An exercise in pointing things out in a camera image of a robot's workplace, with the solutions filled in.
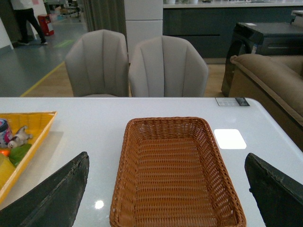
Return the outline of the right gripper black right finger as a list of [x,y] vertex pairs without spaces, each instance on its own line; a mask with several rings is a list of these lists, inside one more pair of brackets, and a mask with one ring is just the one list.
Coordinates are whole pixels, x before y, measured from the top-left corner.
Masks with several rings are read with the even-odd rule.
[[303,225],[303,185],[253,153],[246,156],[245,172],[267,227]]

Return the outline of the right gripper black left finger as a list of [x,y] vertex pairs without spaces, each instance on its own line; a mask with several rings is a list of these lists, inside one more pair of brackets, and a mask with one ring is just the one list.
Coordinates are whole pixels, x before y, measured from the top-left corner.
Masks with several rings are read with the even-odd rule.
[[2,227],[71,227],[85,192],[89,156],[81,152],[0,211]]

